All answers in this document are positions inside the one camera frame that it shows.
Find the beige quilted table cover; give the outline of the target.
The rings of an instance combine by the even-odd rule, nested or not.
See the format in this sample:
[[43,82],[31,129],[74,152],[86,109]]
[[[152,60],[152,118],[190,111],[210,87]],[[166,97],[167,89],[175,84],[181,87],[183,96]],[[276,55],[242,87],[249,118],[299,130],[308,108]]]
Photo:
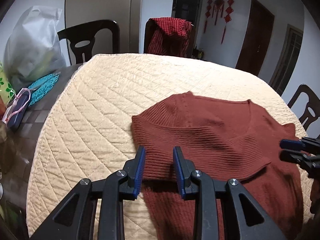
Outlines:
[[[37,230],[81,179],[104,179],[135,157],[139,146],[132,136],[133,116],[187,92],[225,101],[250,100],[279,124],[293,123],[295,139],[306,136],[283,99],[265,81],[247,72],[182,57],[95,55],[71,78],[40,133],[27,192],[29,233]],[[304,225],[312,217],[312,180],[298,170]],[[158,239],[143,186],[136,200],[124,204],[124,226],[126,239]]]

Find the teal lace mat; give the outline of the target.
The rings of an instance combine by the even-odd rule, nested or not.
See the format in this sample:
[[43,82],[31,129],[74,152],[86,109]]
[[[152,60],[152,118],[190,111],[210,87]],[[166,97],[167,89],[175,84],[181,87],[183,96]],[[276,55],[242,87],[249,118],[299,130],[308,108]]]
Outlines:
[[40,101],[57,83],[60,72],[50,73],[33,82],[28,89],[31,91],[31,100],[29,106]]

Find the green leaf patterned bag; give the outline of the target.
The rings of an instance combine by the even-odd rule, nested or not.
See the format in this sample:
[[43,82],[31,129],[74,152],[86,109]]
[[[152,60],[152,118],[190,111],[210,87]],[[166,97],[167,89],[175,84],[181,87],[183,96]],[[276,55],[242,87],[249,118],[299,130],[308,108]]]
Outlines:
[[13,89],[11,83],[9,82],[2,64],[0,63],[0,95],[3,103],[7,105],[12,98],[15,96],[16,92]]

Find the dark open doorway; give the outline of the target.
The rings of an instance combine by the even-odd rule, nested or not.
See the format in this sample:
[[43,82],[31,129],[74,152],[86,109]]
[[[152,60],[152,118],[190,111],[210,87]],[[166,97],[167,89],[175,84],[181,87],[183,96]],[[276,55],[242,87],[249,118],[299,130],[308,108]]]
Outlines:
[[196,37],[199,32],[201,10],[203,0],[173,0],[172,13],[173,18],[181,18],[193,25],[193,42],[190,50],[192,57],[193,50],[196,48]]

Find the translucent white plastic bag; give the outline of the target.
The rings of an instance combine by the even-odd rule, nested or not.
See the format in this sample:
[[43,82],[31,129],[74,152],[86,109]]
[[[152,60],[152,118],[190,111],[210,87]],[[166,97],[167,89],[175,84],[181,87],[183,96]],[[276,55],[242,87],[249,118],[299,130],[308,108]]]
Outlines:
[[4,72],[14,90],[66,66],[57,24],[62,9],[35,5],[17,21],[4,51]]

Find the dark wooden chair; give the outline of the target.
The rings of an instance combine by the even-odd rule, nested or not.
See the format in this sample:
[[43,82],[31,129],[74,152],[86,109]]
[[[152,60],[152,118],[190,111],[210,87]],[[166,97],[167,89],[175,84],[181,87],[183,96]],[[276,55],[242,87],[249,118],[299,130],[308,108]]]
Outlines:
[[68,40],[75,56],[76,64],[87,62],[92,57],[95,35],[103,29],[112,33],[112,54],[120,52],[120,29],[116,21],[96,20],[82,23],[57,33],[59,40]]
[[291,108],[297,101],[300,94],[306,94],[308,96],[308,102],[304,109],[304,113],[298,120],[303,125],[303,128],[307,131],[308,127],[319,119],[320,100],[314,91],[306,84],[301,84],[297,88],[295,94],[288,103],[288,107]]

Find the dark wooden chair right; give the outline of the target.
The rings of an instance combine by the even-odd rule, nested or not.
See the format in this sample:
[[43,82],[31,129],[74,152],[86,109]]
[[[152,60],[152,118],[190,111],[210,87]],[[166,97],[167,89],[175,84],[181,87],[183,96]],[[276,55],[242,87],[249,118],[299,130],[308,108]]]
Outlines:
[[308,96],[308,102],[304,109],[304,113],[298,120],[303,125],[303,128],[307,131],[308,127],[319,119],[320,100],[314,91],[306,84],[301,84],[297,88],[295,94],[288,103],[288,107],[291,108],[297,101],[300,94],[306,94]]

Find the red chinese knot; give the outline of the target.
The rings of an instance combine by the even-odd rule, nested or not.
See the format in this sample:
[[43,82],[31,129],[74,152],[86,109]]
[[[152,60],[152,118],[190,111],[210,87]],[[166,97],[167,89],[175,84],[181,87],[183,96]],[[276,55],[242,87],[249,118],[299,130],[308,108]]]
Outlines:
[[223,43],[223,41],[225,39],[227,23],[229,23],[232,20],[231,13],[234,11],[233,8],[232,8],[233,3],[234,3],[234,0],[228,0],[227,1],[228,7],[225,10],[225,12],[226,12],[226,15],[224,16],[225,27],[223,29],[223,35],[222,35],[221,43]]
[[207,1],[206,13],[205,13],[206,19],[205,19],[205,22],[204,22],[203,33],[205,33],[206,30],[207,30],[208,18],[211,16],[212,3],[213,3],[213,0],[208,0]]
[[218,17],[222,18],[225,2],[224,0],[215,0],[213,7],[213,16],[215,16],[214,25],[217,24]]

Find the red Chinese knot right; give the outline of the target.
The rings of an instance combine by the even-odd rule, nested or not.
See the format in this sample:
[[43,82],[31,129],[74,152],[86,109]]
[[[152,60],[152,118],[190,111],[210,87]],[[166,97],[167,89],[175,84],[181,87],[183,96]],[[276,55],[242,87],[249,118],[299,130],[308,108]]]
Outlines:
[[225,39],[227,23],[229,23],[232,20],[231,13],[234,11],[233,8],[232,8],[233,3],[234,3],[234,0],[228,0],[227,1],[228,7],[225,10],[225,12],[226,12],[226,15],[224,16],[225,27],[223,29],[223,35],[222,35],[221,43],[223,43],[223,41]]

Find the dark wooden chair left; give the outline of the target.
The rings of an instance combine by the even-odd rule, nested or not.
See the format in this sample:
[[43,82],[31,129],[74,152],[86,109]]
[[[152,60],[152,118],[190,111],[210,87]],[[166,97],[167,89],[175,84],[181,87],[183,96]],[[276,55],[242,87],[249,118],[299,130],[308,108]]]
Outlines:
[[96,20],[82,23],[57,33],[59,40],[68,40],[75,56],[76,64],[87,62],[92,57],[95,35],[103,29],[112,33],[112,54],[120,52],[120,29],[116,21]]

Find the red Chinese knot left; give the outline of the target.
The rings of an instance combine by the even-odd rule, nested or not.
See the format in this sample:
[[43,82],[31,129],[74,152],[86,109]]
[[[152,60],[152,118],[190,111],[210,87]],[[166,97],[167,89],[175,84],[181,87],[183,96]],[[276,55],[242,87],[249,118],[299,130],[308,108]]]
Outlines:
[[205,13],[206,19],[205,19],[205,22],[204,22],[203,33],[205,33],[206,30],[207,30],[208,18],[211,16],[212,3],[213,3],[213,0],[208,0],[207,1],[206,13]]

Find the window with grille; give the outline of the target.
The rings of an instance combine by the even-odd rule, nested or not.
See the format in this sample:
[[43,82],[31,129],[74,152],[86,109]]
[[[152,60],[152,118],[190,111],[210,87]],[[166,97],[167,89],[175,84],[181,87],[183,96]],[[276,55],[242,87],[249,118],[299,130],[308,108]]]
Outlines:
[[288,24],[283,48],[269,85],[280,96],[295,69],[303,40],[303,31]]

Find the red Chinese knot middle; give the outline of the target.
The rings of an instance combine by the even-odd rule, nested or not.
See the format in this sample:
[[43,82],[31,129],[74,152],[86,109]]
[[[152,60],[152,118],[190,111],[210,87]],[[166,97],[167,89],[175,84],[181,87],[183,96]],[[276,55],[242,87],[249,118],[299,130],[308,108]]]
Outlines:
[[215,0],[213,7],[213,16],[215,16],[214,25],[217,24],[218,17],[222,18],[225,2],[224,0]]

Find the rust red knit sweater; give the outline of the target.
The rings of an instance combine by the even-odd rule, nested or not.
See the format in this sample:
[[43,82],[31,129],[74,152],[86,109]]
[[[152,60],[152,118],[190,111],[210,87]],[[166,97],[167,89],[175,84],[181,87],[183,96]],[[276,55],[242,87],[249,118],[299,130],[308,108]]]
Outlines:
[[132,117],[132,136],[146,150],[143,197],[158,239],[192,239],[194,201],[178,194],[173,149],[211,178],[238,179],[287,239],[303,227],[303,194],[295,164],[279,159],[279,143],[296,138],[250,100],[225,101],[191,92],[172,95]]

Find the beige refrigerator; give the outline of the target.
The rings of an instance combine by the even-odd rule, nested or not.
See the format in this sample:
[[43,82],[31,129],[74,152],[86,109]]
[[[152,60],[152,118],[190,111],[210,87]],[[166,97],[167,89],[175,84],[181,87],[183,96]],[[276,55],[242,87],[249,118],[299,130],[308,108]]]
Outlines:
[[65,25],[114,20],[120,29],[120,52],[139,52],[142,0],[65,0]]

